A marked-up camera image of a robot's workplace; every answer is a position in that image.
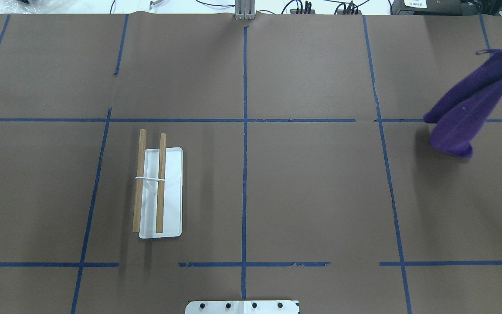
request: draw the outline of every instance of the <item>purple towel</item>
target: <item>purple towel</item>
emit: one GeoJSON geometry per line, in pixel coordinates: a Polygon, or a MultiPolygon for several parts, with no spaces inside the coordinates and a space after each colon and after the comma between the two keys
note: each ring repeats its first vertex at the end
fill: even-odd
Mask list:
{"type": "Polygon", "coordinates": [[[430,143],[434,149],[455,157],[472,157],[470,141],[482,129],[502,97],[502,50],[482,50],[492,56],[448,91],[424,115],[425,123],[436,123],[430,143]]]}

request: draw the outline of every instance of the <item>white plate with holes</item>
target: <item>white plate with holes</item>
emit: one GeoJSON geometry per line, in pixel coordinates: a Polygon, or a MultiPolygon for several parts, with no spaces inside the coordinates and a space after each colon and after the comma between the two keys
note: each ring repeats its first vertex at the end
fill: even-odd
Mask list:
{"type": "MultiPolygon", "coordinates": [[[[158,177],[160,149],[145,150],[145,177],[158,177]]],[[[183,150],[166,149],[166,177],[164,183],[164,232],[156,233],[156,203],[158,182],[143,181],[141,206],[141,239],[176,237],[181,235],[181,208],[183,192],[183,150]]]]}
{"type": "Polygon", "coordinates": [[[185,314],[299,314],[299,301],[194,301],[185,314]]]}

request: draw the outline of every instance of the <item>metal bracket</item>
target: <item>metal bracket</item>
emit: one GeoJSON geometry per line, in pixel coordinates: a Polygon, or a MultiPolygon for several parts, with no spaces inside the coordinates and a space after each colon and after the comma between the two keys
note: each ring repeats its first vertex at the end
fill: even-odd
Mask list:
{"type": "Polygon", "coordinates": [[[292,300],[231,300],[193,301],[185,314],[299,314],[299,301],[292,300]]]}
{"type": "Polygon", "coordinates": [[[255,0],[235,0],[236,20],[255,20],[255,0]]]}

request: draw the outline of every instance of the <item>black cable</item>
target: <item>black cable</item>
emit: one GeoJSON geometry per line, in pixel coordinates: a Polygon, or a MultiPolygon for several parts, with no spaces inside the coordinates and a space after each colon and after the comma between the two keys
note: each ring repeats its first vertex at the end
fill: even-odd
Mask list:
{"type": "Polygon", "coordinates": [[[341,7],[341,6],[344,6],[344,8],[346,7],[346,3],[344,2],[341,2],[337,7],[336,7],[336,10],[334,10],[334,14],[337,14],[338,13],[338,9],[341,7]]]}
{"type": "Polygon", "coordinates": [[[362,5],[364,5],[364,4],[368,3],[368,2],[369,2],[369,0],[365,0],[364,2],[361,2],[360,4],[358,4],[356,6],[356,8],[359,8],[360,6],[362,6],[362,5]]]}
{"type": "Polygon", "coordinates": [[[282,12],[280,14],[284,14],[284,11],[286,10],[286,8],[291,4],[291,2],[296,2],[297,3],[297,9],[296,12],[299,12],[299,4],[301,3],[301,8],[303,8],[303,2],[301,2],[301,0],[290,0],[290,2],[288,2],[284,8],[282,9],[282,12]]]}
{"type": "Polygon", "coordinates": [[[199,2],[200,4],[205,4],[205,6],[212,6],[212,7],[225,7],[225,8],[233,8],[235,4],[210,4],[206,3],[203,1],[195,0],[196,2],[199,2]]]}
{"type": "Polygon", "coordinates": [[[112,2],[112,6],[110,7],[110,14],[112,14],[112,9],[113,9],[113,5],[115,4],[115,0],[113,0],[112,2]]]}

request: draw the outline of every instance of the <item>wooden stick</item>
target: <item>wooden stick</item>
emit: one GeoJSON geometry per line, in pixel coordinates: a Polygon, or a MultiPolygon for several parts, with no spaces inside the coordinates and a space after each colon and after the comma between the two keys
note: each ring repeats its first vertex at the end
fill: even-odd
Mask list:
{"type": "MultiPolygon", "coordinates": [[[[160,160],[158,179],[166,178],[166,134],[160,134],[160,160]]],[[[158,202],[156,204],[156,233],[164,232],[164,181],[158,181],[158,202]]]]}
{"type": "MultiPolygon", "coordinates": [[[[137,177],[145,175],[146,130],[139,131],[139,151],[137,158],[137,177]]],[[[135,180],[135,209],[133,210],[133,232],[141,232],[141,207],[143,198],[143,180],[135,180]]]]}

